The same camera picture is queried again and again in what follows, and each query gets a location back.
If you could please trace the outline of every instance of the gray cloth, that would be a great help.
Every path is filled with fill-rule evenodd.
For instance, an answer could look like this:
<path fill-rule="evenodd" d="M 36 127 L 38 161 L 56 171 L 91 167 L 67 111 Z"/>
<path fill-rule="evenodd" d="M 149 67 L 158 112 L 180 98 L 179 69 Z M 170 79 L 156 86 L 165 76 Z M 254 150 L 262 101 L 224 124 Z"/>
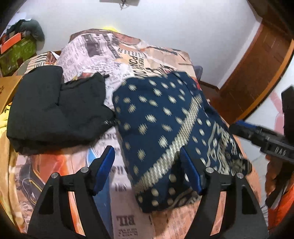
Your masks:
<path fill-rule="evenodd" d="M 30 31 L 37 41 L 45 41 L 45 36 L 40 24 L 36 20 L 25 21 L 21 24 L 19 32 Z"/>
<path fill-rule="evenodd" d="M 202 66 L 193 66 L 193 69 L 194 69 L 197 80 L 200 81 L 202 72 L 203 72 Z"/>

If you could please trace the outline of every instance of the blue folded cloth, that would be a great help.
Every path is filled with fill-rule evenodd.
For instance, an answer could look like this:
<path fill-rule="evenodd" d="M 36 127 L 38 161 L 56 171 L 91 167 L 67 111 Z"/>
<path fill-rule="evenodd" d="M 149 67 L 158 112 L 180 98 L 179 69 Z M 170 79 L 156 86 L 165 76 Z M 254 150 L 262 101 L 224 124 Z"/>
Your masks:
<path fill-rule="evenodd" d="M 181 146 L 219 173 L 251 172 L 227 125 L 185 72 L 128 78 L 113 93 L 125 160 L 143 212 L 196 201 Z"/>

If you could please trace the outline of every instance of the cardboard box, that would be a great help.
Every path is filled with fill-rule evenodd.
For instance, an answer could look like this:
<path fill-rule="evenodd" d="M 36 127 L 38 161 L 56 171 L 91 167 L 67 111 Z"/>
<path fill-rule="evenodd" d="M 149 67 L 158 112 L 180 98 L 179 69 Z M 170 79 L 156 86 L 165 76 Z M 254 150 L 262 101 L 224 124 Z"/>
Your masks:
<path fill-rule="evenodd" d="M 23 38 L 0 55 L 0 68 L 2 75 L 12 76 L 24 61 L 35 54 L 35 41 L 31 38 Z"/>
<path fill-rule="evenodd" d="M 22 76 L 0 77 L 0 113 L 12 101 L 21 79 Z"/>

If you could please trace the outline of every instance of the wooden door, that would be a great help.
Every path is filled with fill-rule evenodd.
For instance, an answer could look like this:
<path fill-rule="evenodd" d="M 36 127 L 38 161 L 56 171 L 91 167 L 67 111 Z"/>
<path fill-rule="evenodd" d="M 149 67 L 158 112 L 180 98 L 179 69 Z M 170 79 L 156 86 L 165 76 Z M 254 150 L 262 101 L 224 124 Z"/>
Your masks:
<path fill-rule="evenodd" d="M 276 73 L 281 71 L 285 56 L 289 54 L 290 43 L 291 40 L 281 32 L 261 24 L 243 59 L 220 89 L 221 111 L 226 112 L 223 117 L 228 123 L 248 111 Z"/>

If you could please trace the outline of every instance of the black folded cloth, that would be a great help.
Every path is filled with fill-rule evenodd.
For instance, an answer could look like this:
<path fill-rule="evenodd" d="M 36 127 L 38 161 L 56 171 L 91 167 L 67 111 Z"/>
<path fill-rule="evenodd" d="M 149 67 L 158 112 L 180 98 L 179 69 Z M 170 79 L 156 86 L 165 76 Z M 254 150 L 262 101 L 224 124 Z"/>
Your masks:
<path fill-rule="evenodd" d="M 104 77 L 96 73 L 64 84 L 62 73 L 58 66 L 37 67 L 19 83 L 7 124 L 16 152 L 86 145 L 114 125 L 114 112 L 103 104 Z"/>

